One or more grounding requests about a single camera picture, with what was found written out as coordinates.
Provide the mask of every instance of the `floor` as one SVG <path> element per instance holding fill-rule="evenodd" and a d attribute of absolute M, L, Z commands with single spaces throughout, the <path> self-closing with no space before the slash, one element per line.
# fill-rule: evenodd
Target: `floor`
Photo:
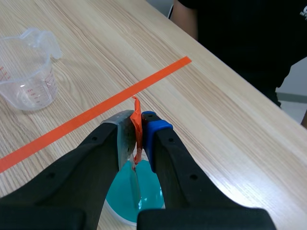
<path fill-rule="evenodd" d="M 307 103 L 283 102 L 282 109 L 296 122 L 301 123 L 307 110 Z"/>

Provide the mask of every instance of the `person's arm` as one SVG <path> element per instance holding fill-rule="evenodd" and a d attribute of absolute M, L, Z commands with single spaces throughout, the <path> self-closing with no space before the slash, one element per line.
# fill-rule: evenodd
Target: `person's arm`
<path fill-rule="evenodd" d="M 187 34 L 197 40 L 197 11 L 185 7 L 178 0 L 174 0 L 171 20 Z"/>
<path fill-rule="evenodd" d="M 307 110 L 306 110 L 305 116 L 304 116 L 303 121 L 302 121 L 302 126 L 307 128 Z"/>

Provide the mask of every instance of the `person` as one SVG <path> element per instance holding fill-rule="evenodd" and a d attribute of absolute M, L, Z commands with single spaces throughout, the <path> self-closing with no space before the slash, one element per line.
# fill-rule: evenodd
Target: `person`
<path fill-rule="evenodd" d="M 171 20 L 279 107 L 276 88 L 307 57 L 307 0 L 174 0 Z"/>

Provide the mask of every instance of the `measuring cup handle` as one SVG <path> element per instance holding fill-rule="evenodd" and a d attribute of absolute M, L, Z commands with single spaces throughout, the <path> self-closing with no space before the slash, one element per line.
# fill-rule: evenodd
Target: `measuring cup handle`
<path fill-rule="evenodd" d="M 57 39 L 50 31 L 40 31 L 37 28 L 29 28 L 19 37 L 29 46 L 43 48 L 55 59 L 62 57 Z"/>

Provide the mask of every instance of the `white wall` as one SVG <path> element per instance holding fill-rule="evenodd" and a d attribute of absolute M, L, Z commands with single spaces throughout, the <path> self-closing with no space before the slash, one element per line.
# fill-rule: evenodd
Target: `white wall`
<path fill-rule="evenodd" d="M 289 75 L 277 92 L 307 96 L 307 58 L 292 66 Z"/>

